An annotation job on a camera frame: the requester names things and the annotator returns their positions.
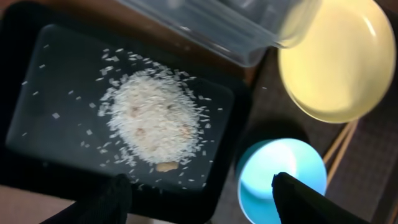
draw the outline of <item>transparent bin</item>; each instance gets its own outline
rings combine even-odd
[[[242,66],[268,46],[291,47],[320,0],[119,0],[131,9]]]

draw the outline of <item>tray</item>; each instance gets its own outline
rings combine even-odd
[[[98,108],[89,104],[99,105],[110,87],[108,81],[95,81],[101,76],[99,70],[109,65],[101,60],[103,49],[114,52],[120,48],[125,49],[118,55],[121,70],[110,71],[106,79],[147,66],[132,66],[127,51],[198,77],[188,87],[212,98],[205,103],[212,118],[205,139],[215,142],[205,146],[206,157],[199,152],[187,164],[188,169],[180,166],[168,173],[150,174],[151,167],[140,161],[130,174],[132,168],[122,164],[100,167],[121,146],[112,145],[105,154],[96,150],[109,141],[109,118],[98,117]],[[4,74],[12,74],[4,77],[7,86],[1,90],[7,99],[1,103],[5,145],[0,184],[77,200],[109,177],[126,173],[133,178],[132,213],[174,223],[204,223],[212,216],[234,153],[234,139],[243,129],[251,105],[243,82],[32,2],[17,3],[6,11],[0,49]],[[222,113],[215,108],[223,108]],[[53,113],[60,117],[54,119]],[[82,141],[90,146],[81,147]]]

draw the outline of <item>yellow bowl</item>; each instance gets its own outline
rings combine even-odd
[[[279,51],[291,99],[329,123],[372,110],[391,84],[395,62],[391,25],[371,0],[324,0],[301,43]]]

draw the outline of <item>blue cup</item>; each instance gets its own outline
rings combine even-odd
[[[324,195],[326,168],[309,144],[291,138],[265,140],[251,146],[236,166],[239,205],[254,224],[279,224],[272,196],[272,179],[286,172]]]

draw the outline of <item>chopsticks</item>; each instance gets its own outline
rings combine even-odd
[[[336,140],[331,145],[328,152],[326,153],[326,155],[323,158],[323,163],[326,165],[329,162],[329,160],[331,159],[331,157],[333,156],[333,154],[336,152],[338,146],[341,144],[341,142],[343,142],[341,144],[340,150],[337,153],[336,159],[333,161],[331,168],[329,170],[328,183],[327,183],[328,185],[330,184],[333,176],[336,174],[336,170],[337,170],[338,166],[340,165],[340,162],[341,162],[345,152],[347,151],[348,145],[354,136],[357,126],[358,126],[358,120],[348,123],[343,128],[343,130],[340,132],[340,134],[338,135],[338,137],[336,138]]]

